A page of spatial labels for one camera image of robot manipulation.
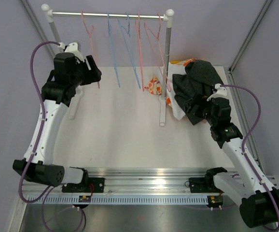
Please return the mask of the dark grey dotted skirt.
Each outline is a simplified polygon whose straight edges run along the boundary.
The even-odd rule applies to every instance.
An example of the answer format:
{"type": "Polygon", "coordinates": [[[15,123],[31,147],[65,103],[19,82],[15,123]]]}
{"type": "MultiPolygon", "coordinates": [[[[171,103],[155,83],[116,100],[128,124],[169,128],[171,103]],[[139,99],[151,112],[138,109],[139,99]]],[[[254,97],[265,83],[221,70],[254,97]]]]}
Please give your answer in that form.
{"type": "MultiPolygon", "coordinates": [[[[181,108],[186,115],[186,101],[195,94],[210,96],[215,84],[222,84],[223,81],[216,69],[208,61],[196,60],[185,67],[185,75],[173,75],[173,85],[177,94],[181,97],[181,108]]],[[[201,121],[190,121],[196,125],[201,121]]]]}

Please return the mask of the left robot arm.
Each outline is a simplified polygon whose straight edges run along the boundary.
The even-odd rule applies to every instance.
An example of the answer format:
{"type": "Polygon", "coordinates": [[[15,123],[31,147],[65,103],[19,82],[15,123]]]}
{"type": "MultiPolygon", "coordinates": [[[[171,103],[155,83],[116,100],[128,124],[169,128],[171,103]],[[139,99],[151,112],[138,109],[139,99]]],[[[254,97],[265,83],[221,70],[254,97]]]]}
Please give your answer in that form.
{"type": "Polygon", "coordinates": [[[83,61],[69,52],[55,56],[54,69],[41,90],[40,114],[30,146],[21,160],[13,162],[13,170],[22,179],[53,187],[72,184],[79,192],[88,190],[87,172],[83,168],[55,165],[53,152],[62,119],[76,88],[100,80],[101,71],[92,55],[83,61]]]}

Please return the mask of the blue wire hanger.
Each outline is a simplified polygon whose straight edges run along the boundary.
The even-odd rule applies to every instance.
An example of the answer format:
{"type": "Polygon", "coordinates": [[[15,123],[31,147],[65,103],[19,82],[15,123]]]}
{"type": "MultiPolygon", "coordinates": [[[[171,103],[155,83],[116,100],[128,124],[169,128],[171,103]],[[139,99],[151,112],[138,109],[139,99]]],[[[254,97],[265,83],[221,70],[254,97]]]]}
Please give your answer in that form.
{"type": "Polygon", "coordinates": [[[111,56],[112,56],[112,61],[113,61],[113,67],[114,67],[118,87],[121,87],[119,73],[118,73],[118,69],[117,69],[116,57],[115,57],[115,52],[114,52],[114,47],[113,47],[112,26],[111,26],[111,22],[110,22],[109,13],[107,13],[107,23],[108,23],[109,45],[110,45],[110,51],[111,51],[111,56]]]}
{"type": "Polygon", "coordinates": [[[136,69],[136,65],[135,65],[135,60],[134,60],[134,53],[133,53],[132,40],[131,40],[132,38],[131,38],[129,14],[126,13],[127,27],[125,27],[122,24],[120,19],[118,19],[117,21],[118,21],[119,28],[120,28],[122,36],[123,36],[123,40],[124,40],[124,43],[125,43],[125,46],[126,46],[128,57],[129,57],[129,60],[131,62],[131,65],[132,65],[132,69],[133,69],[133,72],[134,72],[134,75],[135,75],[138,87],[141,88],[140,79],[139,79],[139,76],[138,76],[138,73],[137,73],[137,69],[136,69]]]}

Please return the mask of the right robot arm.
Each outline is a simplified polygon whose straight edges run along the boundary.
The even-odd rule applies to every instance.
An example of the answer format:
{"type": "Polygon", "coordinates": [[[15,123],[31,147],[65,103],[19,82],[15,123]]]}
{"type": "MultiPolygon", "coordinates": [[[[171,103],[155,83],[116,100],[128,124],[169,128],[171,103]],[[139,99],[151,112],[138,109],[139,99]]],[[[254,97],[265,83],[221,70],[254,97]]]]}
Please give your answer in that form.
{"type": "Polygon", "coordinates": [[[190,178],[190,186],[225,193],[239,207],[249,228],[275,223],[274,231],[278,232],[279,189],[265,176],[246,148],[242,133],[231,121],[229,100],[196,95],[185,103],[184,109],[193,125],[201,120],[208,122],[213,140],[231,160],[241,180],[237,182],[225,168],[217,167],[208,169],[199,182],[190,178]]]}

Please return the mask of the pink wire hanger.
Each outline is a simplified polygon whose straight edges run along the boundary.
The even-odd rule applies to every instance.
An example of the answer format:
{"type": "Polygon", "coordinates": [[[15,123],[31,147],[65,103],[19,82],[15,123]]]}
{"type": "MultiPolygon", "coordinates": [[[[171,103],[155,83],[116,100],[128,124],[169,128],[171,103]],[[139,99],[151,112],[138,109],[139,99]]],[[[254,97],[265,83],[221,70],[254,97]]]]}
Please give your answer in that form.
{"type": "Polygon", "coordinates": [[[168,64],[168,62],[165,62],[165,58],[164,58],[164,55],[163,55],[163,52],[162,52],[162,49],[161,49],[161,44],[160,44],[160,32],[161,32],[161,27],[162,27],[162,20],[161,20],[161,15],[160,14],[158,14],[158,21],[159,21],[159,27],[158,27],[157,33],[153,32],[153,30],[149,26],[146,25],[146,22],[144,22],[144,29],[145,29],[145,33],[146,33],[146,36],[147,36],[150,48],[152,49],[154,57],[155,58],[160,58],[161,61],[162,61],[163,68],[165,70],[161,71],[160,66],[158,68],[159,68],[159,71],[162,74],[165,74],[164,80],[166,81],[166,88],[167,88],[167,90],[169,92],[171,92],[172,89],[168,85],[169,78],[168,78],[167,67],[166,67],[166,64],[168,64]],[[155,40],[156,40],[156,43],[158,45],[158,53],[159,54],[157,54],[157,52],[156,52],[156,50],[155,50],[155,48],[153,46],[153,43],[152,43],[151,38],[150,38],[150,35],[152,35],[155,38],[155,40]]]}
{"type": "Polygon", "coordinates": [[[97,38],[96,38],[96,28],[94,27],[94,25],[91,26],[91,29],[88,28],[88,26],[85,22],[85,16],[84,16],[83,11],[81,11],[81,18],[82,18],[82,22],[85,27],[85,31],[89,38],[92,56],[95,59],[95,63],[98,64],[99,58],[98,58],[98,44],[97,44],[97,38]]]}
{"type": "Polygon", "coordinates": [[[139,49],[139,61],[140,61],[140,74],[141,74],[141,87],[142,91],[145,91],[144,85],[144,73],[143,73],[143,58],[142,58],[142,47],[141,47],[141,30],[140,30],[140,15],[138,14],[138,18],[135,21],[135,26],[137,30],[137,41],[138,41],[138,49],[139,49]]]}

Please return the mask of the orange floral skirt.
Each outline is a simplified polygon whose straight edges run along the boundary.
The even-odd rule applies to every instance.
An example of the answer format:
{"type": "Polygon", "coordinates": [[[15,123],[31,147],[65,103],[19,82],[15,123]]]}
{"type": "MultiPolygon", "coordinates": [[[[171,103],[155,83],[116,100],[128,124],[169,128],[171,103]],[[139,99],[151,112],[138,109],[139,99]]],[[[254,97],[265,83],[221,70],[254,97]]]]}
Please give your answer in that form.
{"type": "MultiPolygon", "coordinates": [[[[191,63],[196,61],[195,58],[187,59],[186,66],[191,63]]],[[[153,77],[152,79],[148,82],[148,84],[145,86],[145,90],[147,90],[149,93],[153,95],[161,95],[163,91],[162,87],[162,81],[163,81],[163,75],[159,71],[159,68],[154,68],[153,69],[153,77]]]]}

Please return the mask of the white skirt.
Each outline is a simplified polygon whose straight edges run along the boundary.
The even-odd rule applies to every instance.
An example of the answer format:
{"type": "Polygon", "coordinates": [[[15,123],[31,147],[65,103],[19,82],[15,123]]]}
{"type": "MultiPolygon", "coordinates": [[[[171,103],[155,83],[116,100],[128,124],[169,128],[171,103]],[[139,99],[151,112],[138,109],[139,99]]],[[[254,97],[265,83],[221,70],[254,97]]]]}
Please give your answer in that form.
{"type": "Polygon", "coordinates": [[[167,74],[167,104],[172,108],[173,116],[177,120],[183,119],[185,116],[184,110],[181,108],[181,97],[177,94],[173,85],[173,75],[185,75],[185,66],[187,60],[180,62],[170,62],[168,64],[168,74],[167,74]]]}

